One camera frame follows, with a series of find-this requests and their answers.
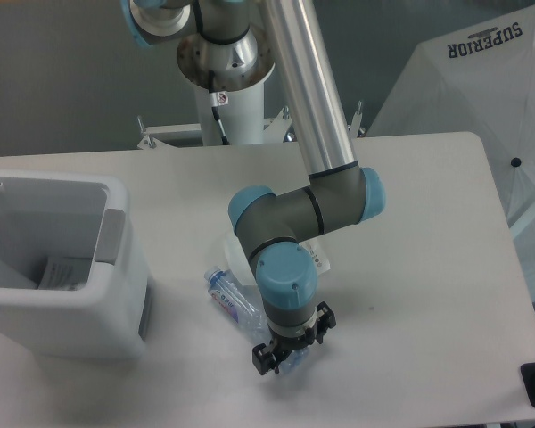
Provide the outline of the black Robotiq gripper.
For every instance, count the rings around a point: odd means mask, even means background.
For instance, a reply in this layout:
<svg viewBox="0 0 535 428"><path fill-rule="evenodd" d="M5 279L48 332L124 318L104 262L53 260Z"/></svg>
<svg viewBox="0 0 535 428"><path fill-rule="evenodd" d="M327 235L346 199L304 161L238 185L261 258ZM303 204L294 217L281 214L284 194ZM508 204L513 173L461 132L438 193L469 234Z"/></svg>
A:
<svg viewBox="0 0 535 428"><path fill-rule="evenodd" d="M316 307L316 322L312 327L275 330L269 327L272 339L269 345L261 343L252 351L251 361L260 375L273 371L279 374L279 357L288 356L291 352L302 350L318 342L323 343L326 333L336 327L336 317L329 305L322 301Z"/></svg>

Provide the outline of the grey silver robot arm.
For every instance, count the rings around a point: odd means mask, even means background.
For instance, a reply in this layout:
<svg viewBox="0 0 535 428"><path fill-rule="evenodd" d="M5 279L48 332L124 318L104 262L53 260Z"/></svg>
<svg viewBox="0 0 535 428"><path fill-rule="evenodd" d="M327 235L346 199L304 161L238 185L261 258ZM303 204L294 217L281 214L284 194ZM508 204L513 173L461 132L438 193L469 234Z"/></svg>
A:
<svg viewBox="0 0 535 428"><path fill-rule="evenodd" d="M236 146L260 139L263 86L280 75L302 160L302 186L284 193L264 185L238 191L228 216L259 289L268 337L252 364L277 372L293 353L335 327L317 300L317 268L303 243L378 216L385 191L359 165L317 13L310 1L124 1L133 39L143 46L177 41L176 61L193 87L202 139Z"/></svg>

